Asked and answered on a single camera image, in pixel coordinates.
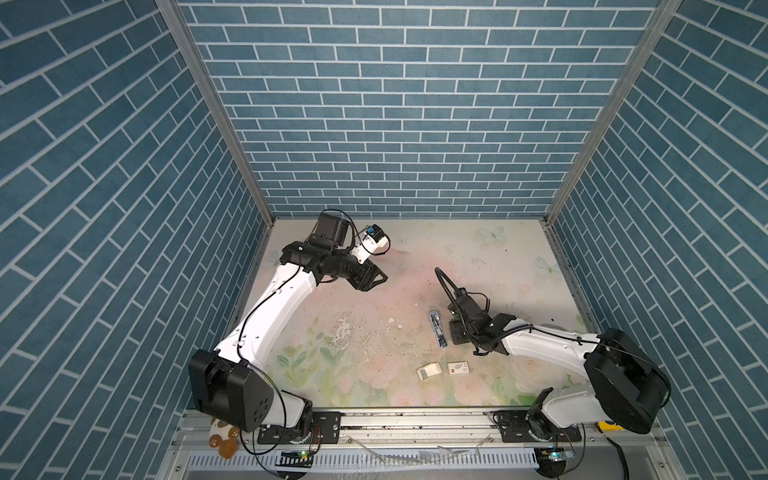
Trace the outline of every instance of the black motor housing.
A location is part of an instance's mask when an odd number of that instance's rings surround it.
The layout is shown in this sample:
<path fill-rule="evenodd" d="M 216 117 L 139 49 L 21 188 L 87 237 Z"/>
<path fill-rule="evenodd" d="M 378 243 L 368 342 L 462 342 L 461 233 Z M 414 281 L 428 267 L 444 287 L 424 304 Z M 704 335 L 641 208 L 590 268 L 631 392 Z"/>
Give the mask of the black motor housing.
<path fill-rule="evenodd" d="M 272 407 L 275 391 L 251 368 L 197 350 L 189 362 L 196 409 L 252 432 Z"/>
<path fill-rule="evenodd" d="M 620 352 L 615 347 L 645 359 Z M 643 350 L 626 333 L 609 328 L 584 362 L 594 396 L 608 416 L 625 429 L 648 433 L 667 395 L 667 386 Z"/>

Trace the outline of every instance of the white box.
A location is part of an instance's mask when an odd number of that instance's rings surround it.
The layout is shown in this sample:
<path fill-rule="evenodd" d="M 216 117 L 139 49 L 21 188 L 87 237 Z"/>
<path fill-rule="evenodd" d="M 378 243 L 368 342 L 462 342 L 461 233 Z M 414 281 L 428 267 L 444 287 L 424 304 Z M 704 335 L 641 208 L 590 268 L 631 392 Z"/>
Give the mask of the white box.
<path fill-rule="evenodd" d="M 469 373 L 469 364 L 467 362 L 450 362 L 448 364 L 448 373 L 451 375 Z"/>

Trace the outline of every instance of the white debris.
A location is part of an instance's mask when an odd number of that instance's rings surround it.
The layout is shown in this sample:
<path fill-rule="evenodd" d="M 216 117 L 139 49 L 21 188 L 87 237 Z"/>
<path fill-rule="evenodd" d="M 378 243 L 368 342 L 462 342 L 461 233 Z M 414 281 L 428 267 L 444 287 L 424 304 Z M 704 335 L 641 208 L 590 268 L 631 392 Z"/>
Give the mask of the white debris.
<path fill-rule="evenodd" d="M 347 322 L 346 318 L 346 316 L 341 317 L 337 323 L 337 327 L 333 330 L 333 345 L 339 350 L 344 350 L 349 346 L 349 340 L 345 341 L 345 339 L 352 335 L 352 330 L 354 328 L 354 325 Z"/>

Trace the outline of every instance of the plush toy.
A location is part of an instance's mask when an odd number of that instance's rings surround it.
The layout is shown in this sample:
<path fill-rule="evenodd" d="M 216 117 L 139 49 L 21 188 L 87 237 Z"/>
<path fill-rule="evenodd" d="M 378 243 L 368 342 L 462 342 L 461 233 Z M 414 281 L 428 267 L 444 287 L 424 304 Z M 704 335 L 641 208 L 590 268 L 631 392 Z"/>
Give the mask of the plush toy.
<path fill-rule="evenodd" d="M 237 452 L 237 437 L 240 436 L 240 429 L 231 426 L 224 420 L 210 420 L 210 438 L 208 445 L 212 449 L 219 449 L 219 455 L 227 460 Z"/>

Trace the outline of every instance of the ventilation grille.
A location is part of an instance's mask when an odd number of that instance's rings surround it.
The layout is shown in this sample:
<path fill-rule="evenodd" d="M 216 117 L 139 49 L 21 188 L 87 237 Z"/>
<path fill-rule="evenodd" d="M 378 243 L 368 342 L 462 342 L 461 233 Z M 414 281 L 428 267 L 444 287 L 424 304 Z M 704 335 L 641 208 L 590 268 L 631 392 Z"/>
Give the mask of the ventilation grille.
<path fill-rule="evenodd" d="M 362 449 L 333 449 L 315 455 L 312 466 L 314 473 L 339 472 L 388 472 L 392 470 L 431 470 L 436 468 L 453 469 L 493 469 L 493 468 L 538 468 L 534 449 L 521 447 L 481 449 L 480 453 L 453 455 L 438 449 L 377 449 L 379 455 L 371 455 Z M 280 458 L 279 452 L 271 452 L 260 457 L 267 468 L 275 469 L 275 464 L 293 463 L 287 458 Z M 256 459 L 246 452 L 239 451 L 234 457 L 225 460 L 213 451 L 192 452 L 187 464 L 188 470 L 242 471 L 261 470 Z M 303 468 L 281 467 L 283 471 L 304 471 Z"/>

